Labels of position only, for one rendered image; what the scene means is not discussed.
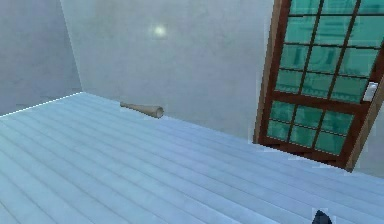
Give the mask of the brown door with green panes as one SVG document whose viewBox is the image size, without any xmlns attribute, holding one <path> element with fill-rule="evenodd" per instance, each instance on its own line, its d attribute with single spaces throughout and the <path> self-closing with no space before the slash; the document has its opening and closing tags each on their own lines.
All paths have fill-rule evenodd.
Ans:
<svg viewBox="0 0 384 224">
<path fill-rule="evenodd" d="M 383 102 L 384 0 L 274 0 L 254 143 L 352 171 Z"/>
</svg>

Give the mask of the tan wooden baseball bat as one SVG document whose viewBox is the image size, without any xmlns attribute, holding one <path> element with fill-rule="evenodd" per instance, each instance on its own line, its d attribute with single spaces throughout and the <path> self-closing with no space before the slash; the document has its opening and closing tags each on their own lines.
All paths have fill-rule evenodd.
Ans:
<svg viewBox="0 0 384 224">
<path fill-rule="evenodd" d="M 136 105 L 121 102 L 121 107 L 125 107 L 131 110 L 138 111 L 147 116 L 160 119 L 164 114 L 164 109 L 161 106 L 148 106 L 148 105 Z"/>
</svg>

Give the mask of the dark blue pointed object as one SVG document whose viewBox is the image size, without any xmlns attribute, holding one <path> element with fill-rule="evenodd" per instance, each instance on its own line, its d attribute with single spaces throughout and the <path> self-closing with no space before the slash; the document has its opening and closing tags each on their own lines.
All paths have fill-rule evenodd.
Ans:
<svg viewBox="0 0 384 224">
<path fill-rule="evenodd" d="M 312 224 L 332 224 L 332 221 L 327 214 L 318 210 L 312 220 Z"/>
</svg>

